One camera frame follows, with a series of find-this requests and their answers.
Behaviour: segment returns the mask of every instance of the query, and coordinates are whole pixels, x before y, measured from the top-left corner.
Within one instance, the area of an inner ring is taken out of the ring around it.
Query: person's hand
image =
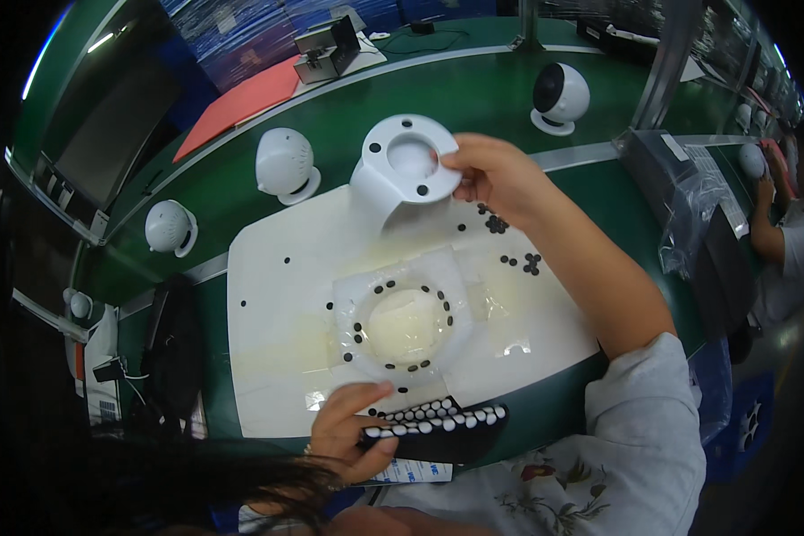
[[[456,199],[482,201],[520,230],[535,224],[536,213],[553,184],[539,166],[512,143],[482,134],[456,134],[459,151],[440,163],[462,172]]]
[[[761,209],[769,209],[774,200],[774,183],[767,173],[764,173],[756,183],[756,206]]]
[[[783,163],[774,149],[772,147],[762,147],[762,155],[766,157],[768,169],[771,171],[772,177],[782,177]]]
[[[369,480],[390,465],[398,437],[385,437],[367,452],[362,452],[355,446],[360,440],[361,428],[387,426],[387,421],[355,413],[375,404],[393,390],[390,381],[343,385],[328,397],[316,415],[310,447],[315,456],[325,457],[322,463],[338,474],[344,484]]]

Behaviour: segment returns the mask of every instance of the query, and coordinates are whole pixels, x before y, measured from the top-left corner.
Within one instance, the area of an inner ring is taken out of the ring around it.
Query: white spherical camera
[[[183,257],[190,253],[199,232],[196,218],[178,201],[159,201],[146,216],[146,241],[150,251]]]
[[[768,114],[765,110],[757,110],[756,113],[754,113],[754,123],[756,123],[756,126],[760,127],[760,130],[765,130],[767,122]]]
[[[744,130],[745,133],[750,130],[750,105],[746,102],[743,102],[738,105],[736,109],[736,124]]]
[[[552,63],[539,72],[533,84],[530,120],[542,132],[569,135],[589,106],[590,87],[584,77],[566,63]]]
[[[738,163],[744,174],[753,180],[759,180],[766,172],[766,157],[762,155],[760,146],[752,143],[745,143],[738,150]]]
[[[313,148],[303,134],[292,129],[271,129],[256,149],[256,187],[277,196],[284,205],[311,197],[322,174],[313,167]]]
[[[77,318],[89,318],[92,314],[92,298],[74,288],[67,287],[63,290],[63,302]]]

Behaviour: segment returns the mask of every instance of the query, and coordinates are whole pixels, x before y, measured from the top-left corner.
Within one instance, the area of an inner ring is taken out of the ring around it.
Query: circular mounting base
[[[537,129],[541,130],[546,134],[551,135],[569,135],[574,132],[574,121],[570,121],[569,123],[563,123],[561,125],[552,125],[545,122],[542,114],[536,109],[533,108],[530,110],[530,120],[536,126]]]
[[[313,194],[319,189],[319,184],[322,183],[322,174],[319,170],[315,167],[310,172],[310,178],[307,179],[307,183],[303,186],[301,191],[293,194],[283,194],[282,196],[277,196],[281,203],[284,205],[290,206],[300,203],[301,201],[306,201],[310,199]]]

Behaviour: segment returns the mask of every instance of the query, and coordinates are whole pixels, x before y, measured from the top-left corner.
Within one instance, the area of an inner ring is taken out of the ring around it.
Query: black bag
[[[202,387],[205,344],[193,283],[175,273],[155,286],[140,375],[144,405],[135,397],[130,422],[159,439],[190,438],[191,413]],[[181,421],[186,425],[182,430]]]

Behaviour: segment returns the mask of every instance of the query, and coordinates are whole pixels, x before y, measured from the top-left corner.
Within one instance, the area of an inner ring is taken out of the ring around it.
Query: green workbench
[[[493,21],[449,21],[439,27],[479,28],[465,29],[472,41],[466,46],[505,44],[515,36],[517,20],[515,25],[503,27]],[[559,44],[586,46],[586,42],[574,35],[574,27],[565,21],[544,22],[546,27],[555,22],[562,25],[554,26],[561,28],[561,33],[550,34],[563,41]],[[483,37],[490,28],[496,28],[491,41]],[[547,35],[540,26],[540,41],[548,43]],[[429,38],[447,39],[447,36],[438,33]],[[389,48],[401,48],[408,42],[422,42],[422,47],[427,47],[427,41],[421,39],[426,38],[397,38]],[[565,138],[542,133],[529,120],[533,80],[538,71],[551,62],[571,64],[590,86],[589,111],[577,123],[575,133]],[[174,172],[180,172],[178,177],[148,199],[145,209],[137,211],[113,233],[105,247],[84,251],[75,285],[96,300],[123,305],[169,274],[187,271],[226,252],[239,230],[283,209],[276,198],[259,193],[255,187],[255,148],[268,129],[290,127],[310,140],[315,165],[322,171],[322,193],[348,182],[365,134],[387,116],[423,114],[452,131],[490,134],[515,143],[526,153],[537,153],[608,142],[616,137],[630,123],[647,77],[646,68],[599,54],[489,53],[396,70],[324,93],[245,128],[196,162],[188,156],[172,164],[173,155],[182,142],[182,139],[176,140],[122,191],[110,224],[121,220],[142,199],[142,189],[153,189]],[[722,128],[724,133],[736,134],[727,132],[725,127],[731,113],[731,96],[731,92],[706,81],[681,84],[670,104],[664,127],[672,134],[712,134]],[[739,172],[729,164],[732,160],[730,147],[723,151],[715,148],[712,155],[734,185],[733,189],[738,190],[738,201],[749,214],[750,197],[739,187]],[[650,273],[667,299],[686,353],[690,355],[702,346],[705,341],[690,288],[677,277],[661,273],[657,258],[661,229],[622,166],[616,161],[605,161],[550,175],[617,245]],[[151,253],[148,249],[143,231],[146,211],[152,203],[162,199],[180,201],[199,221],[202,233],[185,258]],[[742,247],[750,249],[746,243]],[[239,438],[241,427],[232,389],[227,341],[225,278],[221,275],[195,287],[207,353],[203,401],[209,436]],[[149,309],[142,310],[120,322],[119,352],[129,358],[132,367],[139,363],[148,312]],[[515,418],[501,442],[483,462],[514,456],[583,431],[584,387],[601,377],[606,366],[602,355],[593,356],[553,377],[501,397],[499,401],[509,406]],[[122,403],[127,407],[131,397],[125,394],[130,393],[130,389],[122,387]],[[256,440],[251,444],[255,445],[257,453],[270,454],[299,451],[306,441],[306,438]]]
[[[733,166],[737,162],[737,149],[738,146],[710,147],[710,152],[742,210],[750,214],[753,205],[741,186],[743,176]],[[623,251],[650,273],[665,292],[686,353],[690,355],[699,349],[703,335],[690,288],[676,276],[661,273],[657,258],[661,229],[640,190],[622,166],[610,160],[552,172],[550,177]],[[747,238],[741,242],[742,247],[750,249]],[[202,396],[209,436],[215,439],[240,438],[241,426],[232,388],[227,340],[226,276],[220,275],[196,285],[195,289],[206,344]],[[119,353],[129,359],[132,372],[136,372],[139,366],[149,311],[149,308],[144,309],[119,324]],[[552,377],[498,398],[496,401],[506,404],[514,418],[494,450],[481,463],[502,460],[583,432],[586,428],[584,387],[601,378],[607,364],[607,359],[600,353]],[[121,387],[124,412],[133,393],[128,386]],[[250,447],[257,454],[266,455],[299,452],[307,442],[306,437],[251,440]]]

